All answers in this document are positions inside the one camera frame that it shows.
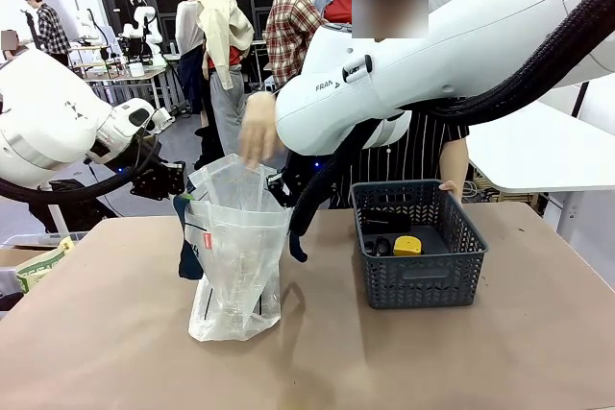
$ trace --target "white robot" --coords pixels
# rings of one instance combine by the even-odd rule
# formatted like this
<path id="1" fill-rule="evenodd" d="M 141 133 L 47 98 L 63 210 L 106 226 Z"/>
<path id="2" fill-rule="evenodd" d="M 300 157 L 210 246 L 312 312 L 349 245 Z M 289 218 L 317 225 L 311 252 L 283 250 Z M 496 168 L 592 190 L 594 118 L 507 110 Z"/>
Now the white robot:
<path id="1" fill-rule="evenodd" d="M 90 10 L 79 10 L 77 12 L 79 39 L 86 41 L 91 45 L 102 45 L 104 40 L 100 37 L 98 29 L 94 24 L 94 20 Z"/>
<path id="2" fill-rule="evenodd" d="M 279 134 L 296 153 L 328 155 L 355 127 L 403 110 L 431 110 L 467 125 L 503 116 L 540 91 L 615 71 L 613 3 L 454 0 L 430 15 L 425 39 L 351 46 L 341 45 L 346 33 L 323 29 L 308 59 L 324 54 L 332 67 L 312 72 L 307 65 L 307 73 L 282 89 Z M 33 72 L 41 79 L 37 85 L 31 85 Z M 0 195 L 22 201 L 24 188 L 83 156 L 107 164 L 122 157 L 151 117 L 144 102 L 110 108 L 34 50 L 0 68 L 0 94 Z M 398 120 L 380 123 L 375 133 L 372 128 L 365 147 L 399 138 Z M 28 201 L 53 203 L 48 193 L 29 191 Z"/>
<path id="3" fill-rule="evenodd" d="M 122 36 L 125 38 L 143 38 L 152 51 L 152 64 L 154 66 L 165 66 L 166 61 L 160 52 L 159 43 L 162 43 L 162 35 L 158 29 L 156 10 L 154 7 L 147 6 L 145 0 L 136 0 L 139 7 L 135 9 L 134 19 L 137 24 L 135 28 L 132 24 L 125 24 Z"/>

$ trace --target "person in plaid shirt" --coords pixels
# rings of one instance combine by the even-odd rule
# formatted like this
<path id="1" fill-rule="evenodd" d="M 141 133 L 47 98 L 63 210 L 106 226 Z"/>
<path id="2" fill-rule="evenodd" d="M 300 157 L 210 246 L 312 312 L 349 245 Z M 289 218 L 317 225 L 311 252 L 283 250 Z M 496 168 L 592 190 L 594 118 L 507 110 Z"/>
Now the person in plaid shirt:
<path id="1" fill-rule="evenodd" d="M 42 0 L 25 0 L 28 5 L 37 9 L 38 39 L 48 55 L 68 66 L 70 43 L 60 23 L 60 17 L 54 9 Z"/>
<path id="2" fill-rule="evenodd" d="M 273 1 L 263 38 L 277 88 L 301 73 L 311 38 L 324 23 L 310 0 Z"/>

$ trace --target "clear plastic bag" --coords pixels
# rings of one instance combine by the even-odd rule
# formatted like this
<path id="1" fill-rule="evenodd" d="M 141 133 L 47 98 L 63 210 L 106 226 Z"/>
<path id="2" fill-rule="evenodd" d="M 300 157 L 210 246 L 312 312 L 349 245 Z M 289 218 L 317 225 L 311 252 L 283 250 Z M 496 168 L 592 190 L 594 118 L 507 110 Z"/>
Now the clear plastic bag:
<path id="1" fill-rule="evenodd" d="M 280 319 L 279 263 L 291 210 L 266 189 L 275 174 L 231 155 L 190 176 L 195 200 L 184 235 L 205 275 L 188 332 L 199 341 L 248 340 Z"/>

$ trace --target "gray plastic basket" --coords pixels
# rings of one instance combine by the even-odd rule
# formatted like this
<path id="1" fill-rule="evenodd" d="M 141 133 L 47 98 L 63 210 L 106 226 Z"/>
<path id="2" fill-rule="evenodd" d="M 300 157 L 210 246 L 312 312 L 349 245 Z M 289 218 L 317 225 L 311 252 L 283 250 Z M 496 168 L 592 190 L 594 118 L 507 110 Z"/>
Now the gray plastic basket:
<path id="1" fill-rule="evenodd" d="M 474 302 L 487 245 L 440 181 L 355 184 L 357 237 L 367 299 L 374 309 L 464 306 Z M 420 256 L 372 256 L 365 243 L 413 235 Z"/>

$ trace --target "yellow object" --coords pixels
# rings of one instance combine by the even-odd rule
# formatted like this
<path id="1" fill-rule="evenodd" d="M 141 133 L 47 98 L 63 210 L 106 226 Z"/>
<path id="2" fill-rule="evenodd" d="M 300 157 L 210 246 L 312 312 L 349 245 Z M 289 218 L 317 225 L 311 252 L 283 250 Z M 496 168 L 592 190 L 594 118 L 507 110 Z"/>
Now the yellow object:
<path id="1" fill-rule="evenodd" d="M 419 256 L 423 250 L 423 244 L 416 237 L 403 235 L 395 240 L 393 256 Z"/>

